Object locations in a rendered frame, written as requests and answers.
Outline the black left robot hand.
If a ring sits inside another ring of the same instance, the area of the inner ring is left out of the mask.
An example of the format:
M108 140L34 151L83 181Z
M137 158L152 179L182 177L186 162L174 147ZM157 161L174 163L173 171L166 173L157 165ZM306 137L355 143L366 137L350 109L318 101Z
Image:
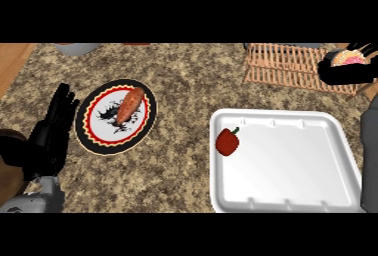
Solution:
M41 176L56 176L64 168L78 104L70 85L62 83L46 117L37 122L28 139L0 135L0 157L8 165L22 168L25 181Z

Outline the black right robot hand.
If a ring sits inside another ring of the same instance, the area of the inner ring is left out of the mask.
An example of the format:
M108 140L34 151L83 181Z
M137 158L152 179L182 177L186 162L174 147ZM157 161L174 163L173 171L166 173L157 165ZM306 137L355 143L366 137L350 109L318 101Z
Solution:
M378 52L378 42L350 43L346 50L332 50L326 53L318 64L318 74L321 80L331 86L372 83L374 79L378 78L378 55L371 58L369 64L335 65L337 58L346 57L353 51L366 58Z

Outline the pink frosted cupcake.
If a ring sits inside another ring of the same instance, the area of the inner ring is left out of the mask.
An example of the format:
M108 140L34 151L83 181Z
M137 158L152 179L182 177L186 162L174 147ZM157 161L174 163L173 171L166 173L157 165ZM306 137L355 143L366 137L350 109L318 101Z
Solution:
M366 58L359 50L337 50L329 53L331 66L346 66L352 64L366 64Z

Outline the wooden slatted tiered shelf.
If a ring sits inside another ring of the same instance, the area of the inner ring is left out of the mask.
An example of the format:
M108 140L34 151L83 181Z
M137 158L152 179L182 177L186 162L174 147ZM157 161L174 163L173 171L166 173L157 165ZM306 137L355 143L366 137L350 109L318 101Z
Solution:
M378 83L332 85L319 79L318 63L328 51L278 43L248 43L245 82L304 88L355 97Z

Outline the white foam tray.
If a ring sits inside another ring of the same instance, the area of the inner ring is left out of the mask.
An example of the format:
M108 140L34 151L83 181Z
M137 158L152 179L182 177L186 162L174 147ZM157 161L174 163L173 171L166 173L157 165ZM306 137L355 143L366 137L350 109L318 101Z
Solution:
M239 146L210 150L214 211L360 213L362 174L338 120L325 112L220 109L210 138L228 129Z

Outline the black rimmed patterned plate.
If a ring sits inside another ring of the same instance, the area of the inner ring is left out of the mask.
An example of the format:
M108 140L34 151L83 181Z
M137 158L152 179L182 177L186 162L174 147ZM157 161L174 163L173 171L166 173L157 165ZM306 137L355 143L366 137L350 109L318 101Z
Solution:
M118 109L136 88L145 92L142 102L130 118L118 124ZM157 110L155 95L140 81L120 79L99 86L83 100L75 117L75 134L84 149L102 156L124 153L149 134Z

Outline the dark brown round object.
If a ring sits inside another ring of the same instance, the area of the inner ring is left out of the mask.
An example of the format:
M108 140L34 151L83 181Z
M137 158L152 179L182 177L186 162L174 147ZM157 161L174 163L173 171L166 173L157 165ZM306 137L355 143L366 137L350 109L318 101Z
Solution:
M12 129L0 129L0 206L18 196L28 182L19 166L25 136Z

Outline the orange sweet potato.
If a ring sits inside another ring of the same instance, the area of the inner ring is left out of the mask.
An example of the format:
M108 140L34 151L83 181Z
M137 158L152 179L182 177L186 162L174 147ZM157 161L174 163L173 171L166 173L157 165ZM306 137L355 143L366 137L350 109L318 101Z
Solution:
M140 87L136 87L126 95L121 106L117 113L117 123L123 124L132 117L135 111L139 108L145 91Z

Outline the pale wooden board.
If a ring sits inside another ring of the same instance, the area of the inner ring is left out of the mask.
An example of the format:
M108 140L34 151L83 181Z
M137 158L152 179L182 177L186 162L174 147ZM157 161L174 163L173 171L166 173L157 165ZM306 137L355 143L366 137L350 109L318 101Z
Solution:
M36 43L0 43L0 98L9 89L36 46Z

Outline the grey round container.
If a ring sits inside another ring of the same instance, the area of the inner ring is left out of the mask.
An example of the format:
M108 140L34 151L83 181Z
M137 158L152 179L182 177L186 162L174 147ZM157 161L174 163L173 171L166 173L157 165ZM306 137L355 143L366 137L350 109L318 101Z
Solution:
M80 56L92 52L99 47L99 43L70 43L55 44L55 46L65 55Z

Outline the red bell pepper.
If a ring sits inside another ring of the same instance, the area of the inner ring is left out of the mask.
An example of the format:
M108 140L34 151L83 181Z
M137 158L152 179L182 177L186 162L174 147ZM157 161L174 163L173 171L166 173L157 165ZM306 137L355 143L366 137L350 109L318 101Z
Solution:
M239 128L235 128L233 130L225 128L217 136L216 149L223 156L229 156L239 146L238 132Z

